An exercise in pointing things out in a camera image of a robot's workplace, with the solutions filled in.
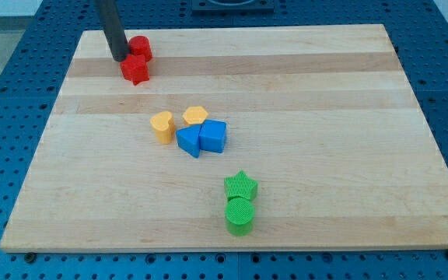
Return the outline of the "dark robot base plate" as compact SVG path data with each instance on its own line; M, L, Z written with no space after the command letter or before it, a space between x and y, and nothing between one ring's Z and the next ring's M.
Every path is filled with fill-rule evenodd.
M273 12L274 0L191 0L194 15L210 12Z

